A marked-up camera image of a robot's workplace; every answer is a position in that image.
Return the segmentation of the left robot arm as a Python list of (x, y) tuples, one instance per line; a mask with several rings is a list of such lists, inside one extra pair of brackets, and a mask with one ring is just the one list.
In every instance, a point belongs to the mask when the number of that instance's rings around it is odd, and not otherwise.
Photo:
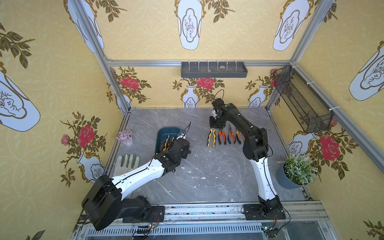
[(97, 231), (121, 218), (146, 219), (151, 204), (143, 196), (127, 196), (148, 182), (174, 172), (182, 159), (190, 154), (190, 143), (185, 139), (171, 142), (167, 151), (155, 154), (145, 165), (120, 176), (100, 176), (82, 202), (87, 220)]

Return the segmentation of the teal plastic storage box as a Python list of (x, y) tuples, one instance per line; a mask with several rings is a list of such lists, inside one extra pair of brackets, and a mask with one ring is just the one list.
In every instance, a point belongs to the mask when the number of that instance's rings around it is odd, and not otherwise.
[(179, 135), (180, 131), (181, 129), (177, 127), (164, 127), (158, 130), (155, 153), (160, 153), (165, 148), (165, 144), (168, 145), (170, 141), (175, 139)]

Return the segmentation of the orange black pliers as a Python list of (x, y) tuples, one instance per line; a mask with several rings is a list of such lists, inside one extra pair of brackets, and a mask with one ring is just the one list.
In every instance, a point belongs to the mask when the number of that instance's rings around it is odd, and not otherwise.
[(235, 144), (236, 143), (236, 137), (235, 137), (235, 134), (234, 134), (234, 132), (233, 132), (233, 130), (232, 130), (232, 126), (231, 126), (231, 124), (229, 124), (229, 129), (228, 129), (228, 138), (227, 138), (227, 140), (228, 140), (228, 143), (229, 144)]

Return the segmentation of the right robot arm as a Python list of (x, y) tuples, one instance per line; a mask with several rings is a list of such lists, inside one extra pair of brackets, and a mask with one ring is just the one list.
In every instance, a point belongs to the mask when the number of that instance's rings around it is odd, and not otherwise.
[(283, 220), (284, 208), (277, 195), (268, 167), (268, 134), (248, 121), (233, 104), (225, 104), (222, 99), (212, 102), (215, 114), (210, 117), (210, 126), (222, 129), (230, 122), (244, 136), (243, 153), (250, 160), (258, 185), (259, 204), (254, 210), (244, 207), (246, 213), (256, 213), (257, 219)]

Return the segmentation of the yellow black pliers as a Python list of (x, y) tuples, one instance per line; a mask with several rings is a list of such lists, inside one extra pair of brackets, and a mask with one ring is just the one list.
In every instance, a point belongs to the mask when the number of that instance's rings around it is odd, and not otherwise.
[(243, 134), (236, 128), (236, 139), (240, 145), (242, 144), (241, 138), (245, 139)]

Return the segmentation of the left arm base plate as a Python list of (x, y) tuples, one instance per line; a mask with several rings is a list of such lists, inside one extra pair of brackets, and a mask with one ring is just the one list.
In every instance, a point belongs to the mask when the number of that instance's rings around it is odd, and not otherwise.
[(152, 206), (139, 217), (133, 217), (134, 223), (144, 223), (149, 221), (150, 223), (162, 223), (165, 218), (164, 206)]

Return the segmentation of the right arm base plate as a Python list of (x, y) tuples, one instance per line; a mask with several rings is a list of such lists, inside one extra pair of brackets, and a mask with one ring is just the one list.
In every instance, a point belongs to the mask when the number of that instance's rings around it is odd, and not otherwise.
[(266, 207), (262, 204), (243, 205), (243, 212), (247, 221), (252, 220), (285, 220), (287, 217), (281, 204)]

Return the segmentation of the orange grey pliers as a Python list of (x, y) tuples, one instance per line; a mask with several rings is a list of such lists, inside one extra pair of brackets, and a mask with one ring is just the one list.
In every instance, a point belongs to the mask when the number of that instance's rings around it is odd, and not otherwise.
[(225, 131), (223, 129), (219, 129), (218, 140), (219, 140), (220, 145), (221, 144), (224, 144), (224, 145), (227, 144), (226, 134), (225, 134)]

